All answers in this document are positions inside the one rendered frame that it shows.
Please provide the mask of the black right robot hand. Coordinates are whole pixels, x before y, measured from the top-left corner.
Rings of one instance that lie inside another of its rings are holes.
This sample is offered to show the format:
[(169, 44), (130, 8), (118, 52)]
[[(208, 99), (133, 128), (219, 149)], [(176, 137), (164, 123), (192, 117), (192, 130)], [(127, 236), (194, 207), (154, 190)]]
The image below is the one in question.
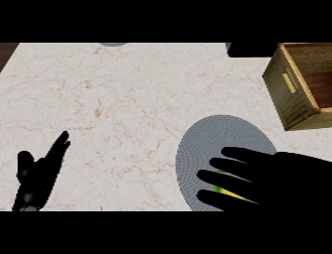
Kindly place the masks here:
[(233, 175), (201, 170), (197, 176), (245, 199), (200, 190), (197, 197), (202, 203), (223, 211), (332, 210), (332, 162), (294, 153), (270, 155), (238, 147), (226, 147), (222, 154), (226, 158), (213, 158), (210, 165)]

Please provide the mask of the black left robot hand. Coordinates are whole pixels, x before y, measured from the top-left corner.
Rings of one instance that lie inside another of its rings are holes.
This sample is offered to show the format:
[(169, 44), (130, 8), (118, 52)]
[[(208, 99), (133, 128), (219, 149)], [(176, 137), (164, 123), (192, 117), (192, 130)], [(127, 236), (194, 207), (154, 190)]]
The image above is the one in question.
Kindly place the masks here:
[(13, 211), (39, 211), (46, 206), (70, 145), (70, 133), (64, 131), (43, 158), (34, 160), (28, 151), (18, 153), (19, 187), (12, 206)]

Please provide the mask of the wooden box basket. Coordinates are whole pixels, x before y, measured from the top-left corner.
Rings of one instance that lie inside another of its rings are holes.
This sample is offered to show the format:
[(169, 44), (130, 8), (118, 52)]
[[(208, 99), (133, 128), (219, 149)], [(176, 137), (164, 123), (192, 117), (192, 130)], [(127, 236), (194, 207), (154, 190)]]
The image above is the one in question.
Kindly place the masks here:
[(332, 43), (282, 43), (263, 81), (285, 131), (332, 127)]

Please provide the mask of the black appliance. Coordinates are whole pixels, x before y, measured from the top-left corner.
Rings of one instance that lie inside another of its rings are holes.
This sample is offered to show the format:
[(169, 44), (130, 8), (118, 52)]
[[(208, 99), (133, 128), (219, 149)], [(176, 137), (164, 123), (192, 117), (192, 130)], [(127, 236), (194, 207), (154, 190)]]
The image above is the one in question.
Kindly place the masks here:
[(270, 58), (276, 50), (276, 43), (226, 43), (231, 58)]

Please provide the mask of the yellow lemon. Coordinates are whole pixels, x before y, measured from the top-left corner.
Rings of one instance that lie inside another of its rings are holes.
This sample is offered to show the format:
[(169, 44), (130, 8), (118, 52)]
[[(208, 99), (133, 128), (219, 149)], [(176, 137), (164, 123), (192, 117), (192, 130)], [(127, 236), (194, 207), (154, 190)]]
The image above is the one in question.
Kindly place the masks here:
[[(226, 172), (223, 170), (214, 169), (214, 172), (219, 173), (219, 174), (223, 174), (223, 175), (226, 175), (226, 176), (229, 176), (232, 178), (236, 178), (236, 179), (239, 179), (239, 180), (242, 180), (242, 181), (245, 181), (248, 183), (251, 183), (251, 181), (248, 181), (247, 179), (241, 178), (239, 176), (233, 175), (232, 173), (229, 173), (229, 172)], [(217, 193), (226, 194), (231, 197), (235, 197), (235, 198), (238, 198), (241, 200), (245, 200), (248, 202), (254, 202), (253, 200), (250, 200), (248, 198), (242, 197), (241, 195), (238, 195), (236, 193), (231, 192), (229, 190), (223, 189), (222, 187), (219, 187), (219, 186), (213, 186), (213, 187), (214, 187), (214, 191)]]

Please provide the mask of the grey round placemat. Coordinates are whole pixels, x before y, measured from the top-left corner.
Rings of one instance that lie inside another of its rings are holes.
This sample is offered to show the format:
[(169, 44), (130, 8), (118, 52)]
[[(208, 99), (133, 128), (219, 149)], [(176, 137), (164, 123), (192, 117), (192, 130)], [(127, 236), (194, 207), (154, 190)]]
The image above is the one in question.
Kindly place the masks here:
[(220, 172), (211, 165), (213, 158), (223, 158), (225, 147), (241, 147), (273, 155), (276, 149), (263, 132), (242, 118), (231, 115), (213, 115), (202, 118), (189, 128), (182, 138), (176, 154), (176, 175), (180, 192), (194, 211), (219, 211), (198, 198), (198, 190), (220, 189), (200, 180), (200, 170)]

